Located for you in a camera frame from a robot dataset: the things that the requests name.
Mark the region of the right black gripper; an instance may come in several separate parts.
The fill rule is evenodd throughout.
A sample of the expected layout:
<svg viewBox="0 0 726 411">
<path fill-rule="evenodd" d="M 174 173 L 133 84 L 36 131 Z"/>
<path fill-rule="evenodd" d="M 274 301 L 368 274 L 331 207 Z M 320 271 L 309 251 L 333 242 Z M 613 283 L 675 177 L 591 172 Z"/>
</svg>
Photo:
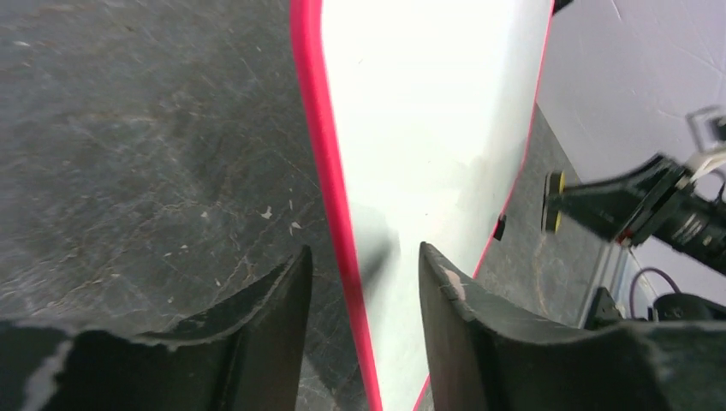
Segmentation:
<svg viewBox="0 0 726 411">
<path fill-rule="evenodd" d="M 633 171 L 568 185 L 556 201 L 569 217 L 605 241 L 636 247 L 654 236 L 685 247 L 701 233 L 690 169 L 656 154 Z"/>
</svg>

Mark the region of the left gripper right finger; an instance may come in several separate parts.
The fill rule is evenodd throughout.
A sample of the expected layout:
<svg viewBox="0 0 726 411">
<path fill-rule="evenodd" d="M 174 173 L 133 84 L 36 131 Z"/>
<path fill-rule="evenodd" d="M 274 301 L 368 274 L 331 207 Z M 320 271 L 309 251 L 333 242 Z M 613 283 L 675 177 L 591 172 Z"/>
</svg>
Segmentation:
<svg viewBox="0 0 726 411">
<path fill-rule="evenodd" d="M 722 410 L 725 325 L 559 324 L 482 288 L 420 245 L 420 305 L 437 410 Z"/>
</svg>

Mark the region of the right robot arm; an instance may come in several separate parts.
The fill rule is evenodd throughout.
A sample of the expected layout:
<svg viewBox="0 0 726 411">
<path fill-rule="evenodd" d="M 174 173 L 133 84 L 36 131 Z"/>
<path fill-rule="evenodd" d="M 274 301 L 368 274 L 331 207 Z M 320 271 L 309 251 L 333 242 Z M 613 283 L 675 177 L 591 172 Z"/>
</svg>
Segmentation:
<svg viewBox="0 0 726 411">
<path fill-rule="evenodd" d="M 562 216 L 623 247 L 655 237 L 725 272 L 724 202 L 697 195 L 691 171 L 662 154 L 598 182 L 568 185 L 561 171 L 551 172 L 544 186 L 542 230 L 556 232 Z"/>
</svg>

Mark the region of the pink framed whiteboard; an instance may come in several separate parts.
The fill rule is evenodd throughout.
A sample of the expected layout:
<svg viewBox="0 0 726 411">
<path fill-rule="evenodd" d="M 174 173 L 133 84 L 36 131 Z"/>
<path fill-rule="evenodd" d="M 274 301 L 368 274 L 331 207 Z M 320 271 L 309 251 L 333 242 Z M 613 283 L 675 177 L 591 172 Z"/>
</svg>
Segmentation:
<svg viewBox="0 0 726 411">
<path fill-rule="evenodd" d="M 552 1 L 293 1 L 295 68 L 368 407 L 428 380 L 421 242 L 473 276 L 521 172 Z"/>
</svg>

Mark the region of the yellow bone shaped eraser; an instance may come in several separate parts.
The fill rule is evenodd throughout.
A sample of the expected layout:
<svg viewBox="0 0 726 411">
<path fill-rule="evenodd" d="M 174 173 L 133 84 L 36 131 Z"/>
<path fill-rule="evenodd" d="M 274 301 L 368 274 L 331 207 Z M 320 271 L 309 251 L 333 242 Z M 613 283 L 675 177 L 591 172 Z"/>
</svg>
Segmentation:
<svg viewBox="0 0 726 411">
<path fill-rule="evenodd" d="M 565 188 L 565 176 L 563 171 L 553 171 L 545 179 L 541 229 L 545 233 L 556 233 L 559 230 L 562 214 L 557 204 Z"/>
</svg>

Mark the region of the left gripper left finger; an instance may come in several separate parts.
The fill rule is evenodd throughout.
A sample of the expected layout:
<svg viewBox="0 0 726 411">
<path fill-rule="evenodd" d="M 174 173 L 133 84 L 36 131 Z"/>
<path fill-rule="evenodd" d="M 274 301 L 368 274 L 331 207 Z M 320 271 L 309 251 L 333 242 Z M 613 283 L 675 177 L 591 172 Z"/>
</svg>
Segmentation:
<svg viewBox="0 0 726 411">
<path fill-rule="evenodd" d="M 312 296 L 309 247 L 166 332 L 1 323 L 4 410 L 292 410 Z"/>
</svg>

